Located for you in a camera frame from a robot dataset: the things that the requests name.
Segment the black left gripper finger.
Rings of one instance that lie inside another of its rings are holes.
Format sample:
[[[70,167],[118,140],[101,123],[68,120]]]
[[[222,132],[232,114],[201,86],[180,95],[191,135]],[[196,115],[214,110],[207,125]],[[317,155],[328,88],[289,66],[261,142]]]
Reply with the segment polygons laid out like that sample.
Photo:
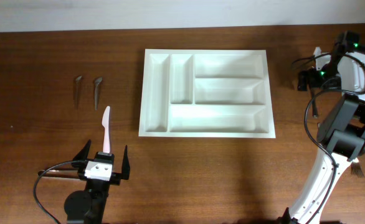
[[[88,153],[91,146],[91,140],[89,139],[80,152],[73,158],[74,161],[84,161],[88,157]]]
[[[123,161],[121,165],[121,179],[128,180],[130,178],[130,162],[128,158],[128,146],[125,146],[123,152]]]

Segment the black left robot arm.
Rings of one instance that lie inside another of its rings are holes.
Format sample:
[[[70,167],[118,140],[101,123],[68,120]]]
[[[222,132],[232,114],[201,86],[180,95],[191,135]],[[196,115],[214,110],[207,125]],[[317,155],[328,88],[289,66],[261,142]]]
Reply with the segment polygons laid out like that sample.
[[[85,181],[85,188],[72,192],[64,203],[67,223],[101,223],[111,185],[120,185],[130,177],[128,148],[125,147],[121,172],[113,172],[115,156],[112,153],[97,152],[88,158],[91,141],[72,159],[78,179]]]

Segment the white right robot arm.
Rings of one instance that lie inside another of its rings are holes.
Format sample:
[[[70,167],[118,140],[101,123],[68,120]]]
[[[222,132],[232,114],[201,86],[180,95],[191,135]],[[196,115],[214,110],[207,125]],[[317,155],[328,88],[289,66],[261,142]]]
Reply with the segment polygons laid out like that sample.
[[[314,67],[298,73],[299,91],[310,91],[303,124],[308,128],[308,112],[317,117],[316,99],[326,93],[340,93],[341,98],[326,118],[318,123],[315,163],[295,203],[285,209],[277,223],[319,223],[321,213],[339,178],[347,168],[364,176],[359,157],[365,154],[365,46],[359,34],[341,33],[330,52],[317,47],[303,63]]]

